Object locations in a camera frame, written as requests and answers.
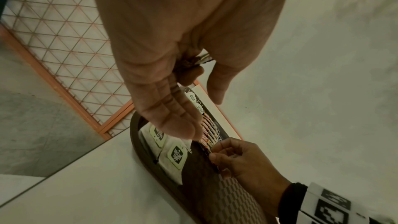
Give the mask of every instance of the printed marker tag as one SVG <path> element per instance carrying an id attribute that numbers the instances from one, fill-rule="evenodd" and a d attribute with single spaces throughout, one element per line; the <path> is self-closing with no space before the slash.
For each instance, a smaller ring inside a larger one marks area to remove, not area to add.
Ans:
<path id="1" fill-rule="evenodd" d="M 203 108 L 202 108 L 202 105 L 200 105 L 199 103 L 195 103 L 195 106 L 196 106 L 196 108 L 198 109 L 198 111 L 201 113 L 201 114 L 203 114 L 204 113 L 204 110 L 203 110 Z"/>
<path id="2" fill-rule="evenodd" d="M 191 102 L 196 102 L 195 93 L 193 93 L 193 92 L 188 92 L 188 93 L 185 93 L 185 95 L 188 97 L 188 99 L 189 99 Z"/>
<path id="3" fill-rule="evenodd" d="M 154 125 L 149 128 L 149 133 L 159 148 L 162 148 L 166 142 L 167 135 L 158 130 Z"/>
<path id="4" fill-rule="evenodd" d="M 178 170 L 181 170 L 184 167 L 187 156 L 187 148 L 183 143 L 173 144 L 167 153 L 167 157 Z"/>

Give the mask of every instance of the gray floor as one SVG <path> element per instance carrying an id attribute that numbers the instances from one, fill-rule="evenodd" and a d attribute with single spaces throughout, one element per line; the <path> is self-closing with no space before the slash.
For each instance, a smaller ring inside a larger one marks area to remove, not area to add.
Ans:
<path id="1" fill-rule="evenodd" d="M 47 177 L 103 142 L 4 45 L 0 80 L 0 174 Z"/>

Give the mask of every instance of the brown tray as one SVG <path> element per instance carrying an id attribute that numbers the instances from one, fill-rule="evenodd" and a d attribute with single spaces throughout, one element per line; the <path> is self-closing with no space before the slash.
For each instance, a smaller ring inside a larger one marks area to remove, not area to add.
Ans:
<path id="1" fill-rule="evenodd" d="M 197 142 L 192 142 L 192 153 L 182 170 L 183 185 L 169 179 L 138 137 L 139 129 L 146 123 L 139 113 L 134 113 L 130 125 L 134 150 L 149 173 L 196 223 L 277 224 L 274 217 L 263 213 L 236 179 L 221 179 Z"/>

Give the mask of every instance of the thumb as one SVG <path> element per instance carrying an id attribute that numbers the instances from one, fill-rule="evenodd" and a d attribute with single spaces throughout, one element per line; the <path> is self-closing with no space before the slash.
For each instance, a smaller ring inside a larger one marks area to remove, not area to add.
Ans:
<path id="1" fill-rule="evenodd" d="M 231 172 L 233 172 L 233 158 L 228 157 L 225 154 L 221 154 L 221 153 L 210 153 L 209 155 L 209 159 L 210 161 L 215 164 L 216 166 L 218 166 L 218 168 L 220 170 L 224 170 L 224 169 L 228 169 Z"/>
<path id="2" fill-rule="evenodd" d="M 237 69 L 216 63 L 207 81 L 207 92 L 210 99 L 215 104 L 221 104 L 224 99 L 232 79 L 241 71 Z"/>

